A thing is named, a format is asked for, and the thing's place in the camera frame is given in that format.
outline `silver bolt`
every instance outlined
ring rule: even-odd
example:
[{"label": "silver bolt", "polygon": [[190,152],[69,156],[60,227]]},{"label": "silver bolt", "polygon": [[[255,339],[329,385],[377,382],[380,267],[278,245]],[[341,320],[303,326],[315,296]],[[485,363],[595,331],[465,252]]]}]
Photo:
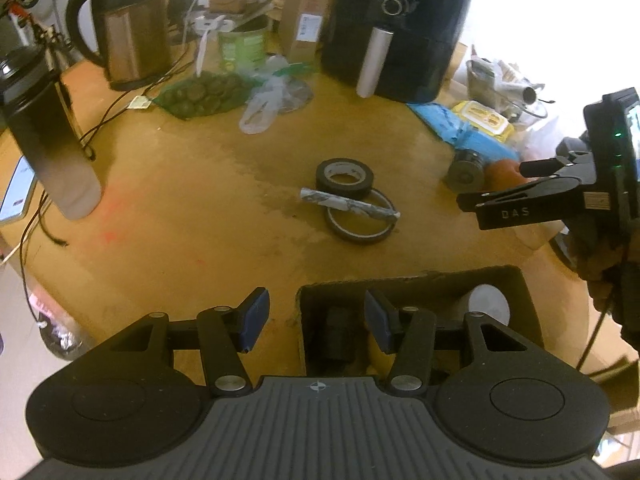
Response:
[{"label": "silver bolt", "polygon": [[413,392],[422,387],[422,381],[412,375],[396,375],[391,379],[391,385],[401,392]]},{"label": "silver bolt", "polygon": [[237,375],[223,375],[218,377],[214,384],[217,389],[223,392],[237,392],[246,386],[246,381]]}]

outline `smartphone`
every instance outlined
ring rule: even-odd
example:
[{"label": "smartphone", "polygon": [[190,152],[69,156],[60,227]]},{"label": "smartphone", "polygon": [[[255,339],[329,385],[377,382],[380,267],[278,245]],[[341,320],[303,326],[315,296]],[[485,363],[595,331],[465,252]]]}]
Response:
[{"label": "smartphone", "polygon": [[0,206],[0,225],[21,220],[27,215],[36,187],[36,175],[23,156],[15,167]]}]

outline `floor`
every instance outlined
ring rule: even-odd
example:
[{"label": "floor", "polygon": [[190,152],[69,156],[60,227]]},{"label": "floor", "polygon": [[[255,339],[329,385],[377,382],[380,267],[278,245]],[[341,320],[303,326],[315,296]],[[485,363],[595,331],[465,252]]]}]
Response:
[{"label": "floor", "polygon": [[66,365],[44,346],[31,318],[22,282],[9,266],[0,267],[0,480],[20,478],[40,461],[24,420],[33,389]]}]

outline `open box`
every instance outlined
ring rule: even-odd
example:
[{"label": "open box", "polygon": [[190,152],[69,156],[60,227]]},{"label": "open box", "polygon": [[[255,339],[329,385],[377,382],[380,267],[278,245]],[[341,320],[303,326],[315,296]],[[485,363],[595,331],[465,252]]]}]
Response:
[{"label": "open box", "polygon": [[[540,322],[524,277],[517,267],[487,267],[463,272],[428,272],[405,278],[361,280],[305,285],[298,291],[296,304],[302,317],[301,350],[308,376],[366,375],[370,359],[368,331],[364,322],[364,295],[376,288],[397,308],[418,306],[436,314],[450,307],[475,286],[487,283],[500,289],[509,302],[509,327],[543,347]],[[322,351],[327,316],[331,309],[348,310],[352,318],[351,362],[338,365]]]}]

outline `roll of electrical tape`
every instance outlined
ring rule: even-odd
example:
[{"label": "roll of electrical tape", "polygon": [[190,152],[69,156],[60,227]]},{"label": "roll of electrical tape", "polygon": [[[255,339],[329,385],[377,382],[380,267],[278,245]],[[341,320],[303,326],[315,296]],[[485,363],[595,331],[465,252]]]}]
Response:
[{"label": "roll of electrical tape", "polygon": [[[371,189],[370,194],[375,196],[377,199],[379,199],[384,207],[388,207],[389,209],[396,210],[391,200],[389,200],[382,192],[378,191],[377,189]],[[324,219],[329,225],[329,228],[331,229],[331,231],[336,233],[340,238],[342,238],[343,240],[354,242],[356,244],[363,244],[363,245],[375,244],[376,242],[381,242],[391,234],[391,231],[393,231],[394,227],[396,226],[396,221],[394,220],[393,222],[390,222],[379,233],[374,233],[372,235],[361,235],[357,233],[352,233],[351,231],[345,229],[340,224],[338,224],[338,222],[334,218],[333,210],[330,207],[325,208]]]},{"label": "roll of electrical tape", "polygon": [[473,150],[456,153],[446,178],[447,186],[455,193],[474,193],[484,187],[484,160]]},{"label": "roll of electrical tape", "polygon": [[[353,182],[338,182],[337,175],[347,175]],[[316,189],[325,193],[361,200],[373,187],[373,171],[352,158],[331,158],[316,169]]]}]

